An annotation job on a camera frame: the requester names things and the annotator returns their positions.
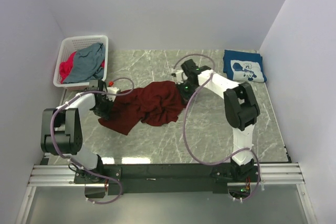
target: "dark red fabric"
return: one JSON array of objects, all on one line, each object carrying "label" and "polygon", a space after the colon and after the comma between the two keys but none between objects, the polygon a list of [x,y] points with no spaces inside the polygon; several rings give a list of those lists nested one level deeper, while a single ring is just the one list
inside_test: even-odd
[{"label": "dark red fabric", "polygon": [[98,121],[109,129],[128,135],[140,120],[151,126],[176,122],[184,107],[174,82],[152,82],[145,88],[137,88],[128,95],[116,97],[111,119],[106,121],[100,118]]},{"label": "dark red fabric", "polygon": [[[67,61],[63,61],[59,65],[59,74],[61,75],[61,84],[64,82],[65,78],[68,77],[68,75],[70,74],[70,72],[72,70],[72,67],[74,66],[74,64],[73,64],[74,59],[73,58],[74,58],[75,54],[76,54],[76,52],[73,52],[72,54],[70,54]],[[105,67],[105,60],[101,63],[100,66],[102,68]]]}]

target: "laundry basket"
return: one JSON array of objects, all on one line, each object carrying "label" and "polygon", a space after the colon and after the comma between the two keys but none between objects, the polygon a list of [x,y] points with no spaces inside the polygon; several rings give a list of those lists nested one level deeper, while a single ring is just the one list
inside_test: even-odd
[{"label": "laundry basket", "polygon": [[61,43],[54,74],[55,86],[66,88],[70,91],[75,91],[75,90],[83,90],[89,85],[88,82],[61,84],[59,65],[61,64],[61,62],[66,61],[73,52],[91,46],[92,44],[97,42],[101,42],[105,46],[105,67],[104,67],[104,76],[102,79],[103,81],[105,81],[107,75],[107,60],[109,51],[108,37],[105,35],[78,36],[78,37],[66,38]]}]

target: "gray wall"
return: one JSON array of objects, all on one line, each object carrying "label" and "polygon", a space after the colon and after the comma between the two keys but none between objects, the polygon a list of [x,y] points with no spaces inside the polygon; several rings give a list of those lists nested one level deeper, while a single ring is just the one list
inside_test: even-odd
[{"label": "gray wall", "polygon": [[336,0],[286,0],[260,49],[291,156],[319,223],[335,223]]},{"label": "gray wall", "polygon": [[32,166],[41,158],[41,113],[63,35],[44,0],[0,0],[0,216],[14,223]]},{"label": "gray wall", "polygon": [[259,49],[285,0],[47,0],[66,37],[123,49]]}]

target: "teal garment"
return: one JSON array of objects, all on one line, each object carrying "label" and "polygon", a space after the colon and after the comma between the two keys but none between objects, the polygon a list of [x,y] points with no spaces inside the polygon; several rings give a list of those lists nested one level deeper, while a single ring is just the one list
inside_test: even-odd
[{"label": "teal garment", "polygon": [[63,83],[79,83],[103,78],[104,68],[100,66],[105,60],[103,43],[94,43],[80,49],[73,58],[72,70]]}]

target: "marble tabletop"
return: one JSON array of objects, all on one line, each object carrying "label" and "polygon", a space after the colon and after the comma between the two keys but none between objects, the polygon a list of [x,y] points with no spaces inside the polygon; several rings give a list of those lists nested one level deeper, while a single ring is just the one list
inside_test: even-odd
[{"label": "marble tabletop", "polygon": [[[170,76],[175,63],[187,54],[198,53],[210,56],[216,62],[215,71],[223,76],[223,50],[119,50],[109,53],[106,81],[129,77],[135,87],[145,87],[152,81],[173,80]],[[199,56],[192,57],[199,66],[211,63]],[[261,162],[287,162],[286,149],[264,83],[251,82],[260,116],[253,133],[254,151]],[[120,80],[115,86],[121,90],[130,88],[130,83]],[[68,101],[75,92],[67,91],[63,101]],[[182,121],[153,127],[139,122],[125,136],[98,123],[93,113],[88,113],[81,127],[83,143],[99,154],[105,163],[192,163],[182,139]],[[186,134],[192,152],[201,160],[214,162],[232,152],[232,128],[225,118],[224,101],[213,92],[203,89],[196,97],[187,117]],[[51,156],[49,164],[65,164],[65,160]]]}]

